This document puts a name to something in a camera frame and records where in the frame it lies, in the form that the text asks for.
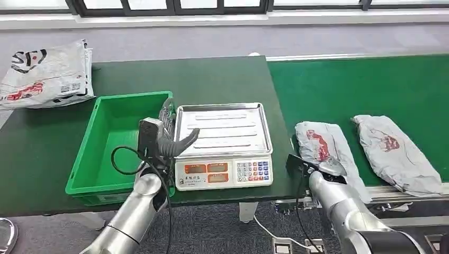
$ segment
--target weighing scale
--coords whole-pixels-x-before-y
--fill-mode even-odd
[[[176,157],[178,190],[271,185],[273,147],[261,103],[180,106],[175,141],[195,128],[198,139]]]

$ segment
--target table leg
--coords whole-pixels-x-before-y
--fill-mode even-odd
[[[259,202],[253,202],[253,203],[239,203],[239,218],[240,221],[243,223],[248,223],[253,220],[254,214],[256,213],[257,205]]]
[[[98,213],[70,213],[67,214],[71,221],[78,222],[90,229],[101,230],[106,225],[106,221]]]

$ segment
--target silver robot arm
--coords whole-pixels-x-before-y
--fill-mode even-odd
[[[425,254],[411,236],[389,228],[372,214],[342,174],[346,175],[341,169],[320,165],[310,175],[309,187],[331,220],[344,254]]]
[[[161,181],[155,174],[140,176],[134,190],[95,241],[80,254],[130,254],[139,247],[153,219],[166,205],[155,202]]]
[[[95,241],[80,254],[132,254],[144,239],[155,215],[168,203],[171,178],[169,165],[173,158],[190,146],[199,135],[199,129],[180,141],[171,139],[173,120],[169,117],[171,99],[167,99],[159,119],[145,118],[139,122],[138,150],[142,162],[136,174],[131,194],[117,214]]]

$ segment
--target white cable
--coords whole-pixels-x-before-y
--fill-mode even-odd
[[[297,245],[299,245],[299,246],[301,246],[301,247],[303,247],[303,248],[306,248],[306,249],[309,249],[309,250],[315,250],[315,247],[313,247],[313,246],[305,246],[305,245],[302,245],[302,244],[296,242],[295,240],[293,240],[293,239],[291,239],[291,238],[289,238],[289,237],[277,237],[277,236],[271,234],[271,232],[269,232],[268,229],[266,229],[264,226],[262,226],[262,224],[257,220],[257,218],[256,218],[255,215],[254,215],[254,220],[257,222],[257,224],[259,224],[259,226],[261,226],[261,228],[262,228],[263,230],[265,230],[265,231],[266,231],[269,235],[271,235],[271,237],[274,238],[274,239],[278,239],[278,240],[289,240],[289,241],[292,241],[292,242],[296,243]]]

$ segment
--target green bin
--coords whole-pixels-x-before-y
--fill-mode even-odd
[[[172,92],[154,92],[97,98],[66,193],[87,206],[124,202],[134,176],[112,167],[111,152],[117,146],[137,148],[139,120],[158,118],[162,104],[172,96]],[[126,171],[135,171],[140,162],[131,151],[117,152],[115,161]]]

